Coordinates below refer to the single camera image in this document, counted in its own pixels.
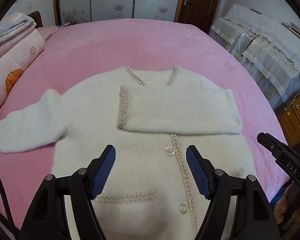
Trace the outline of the right hand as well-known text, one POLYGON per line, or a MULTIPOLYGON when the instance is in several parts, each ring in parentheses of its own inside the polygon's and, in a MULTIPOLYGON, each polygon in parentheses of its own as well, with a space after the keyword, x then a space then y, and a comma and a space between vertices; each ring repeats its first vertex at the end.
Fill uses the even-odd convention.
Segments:
POLYGON ((274 217, 275 217, 277 224, 282 223, 282 221, 284 219, 283 215, 285 214, 285 212, 287 211, 287 208, 288 208, 288 197, 290 195, 291 188, 292 188, 291 185, 289 185, 286 188, 283 196, 275 205, 274 217))

